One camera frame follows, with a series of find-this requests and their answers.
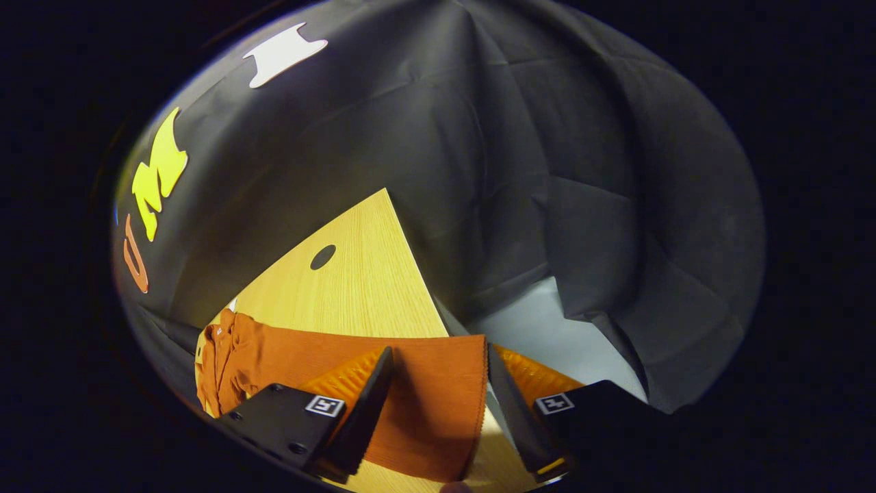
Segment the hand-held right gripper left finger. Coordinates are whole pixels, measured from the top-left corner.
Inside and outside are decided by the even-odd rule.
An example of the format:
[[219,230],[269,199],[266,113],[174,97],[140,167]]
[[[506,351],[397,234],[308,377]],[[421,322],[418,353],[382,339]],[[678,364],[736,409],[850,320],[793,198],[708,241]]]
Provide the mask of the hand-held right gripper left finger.
[[294,389],[267,385],[217,419],[220,427],[284,468],[347,483],[357,474],[394,376],[390,346]]

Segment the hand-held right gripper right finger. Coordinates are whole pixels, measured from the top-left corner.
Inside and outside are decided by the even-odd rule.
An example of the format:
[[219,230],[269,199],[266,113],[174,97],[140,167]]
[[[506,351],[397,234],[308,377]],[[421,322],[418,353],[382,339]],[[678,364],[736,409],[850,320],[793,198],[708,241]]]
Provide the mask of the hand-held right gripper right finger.
[[538,483],[641,463],[673,436],[670,415],[612,381],[579,383],[499,344],[488,344],[486,355],[495,401]]

